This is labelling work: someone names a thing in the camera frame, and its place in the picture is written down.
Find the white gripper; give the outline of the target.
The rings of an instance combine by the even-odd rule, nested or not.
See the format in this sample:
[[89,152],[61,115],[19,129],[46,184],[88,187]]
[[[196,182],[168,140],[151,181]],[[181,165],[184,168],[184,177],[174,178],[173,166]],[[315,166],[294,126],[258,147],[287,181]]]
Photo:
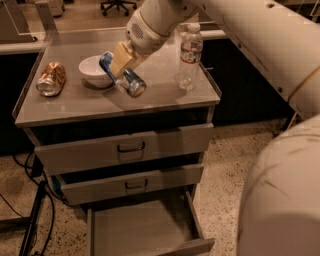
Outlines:
[[110,64],[110,70],[115,77],[121,76],[125,68],[131,70],[137,68],[148,55],[158,51],[168,40],[168,36],[158,34],[146,23],[140,10],[136,10],[127,23],[126,37],[131,48],[138,54],[132,54],[127,42],[119,42],[114,49]]

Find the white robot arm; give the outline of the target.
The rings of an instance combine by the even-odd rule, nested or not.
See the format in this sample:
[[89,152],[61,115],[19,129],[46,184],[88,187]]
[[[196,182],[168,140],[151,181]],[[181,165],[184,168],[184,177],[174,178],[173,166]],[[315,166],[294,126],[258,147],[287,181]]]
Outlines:
[[237,256],[320,256],[320,30],[276,0],[145,0],[114,50],[120,73],[159,50],[194,11],[205,12],[261,73],[268,85],[229,91],[245,117],[282,117],[301,123],[258,155],[243,188]]

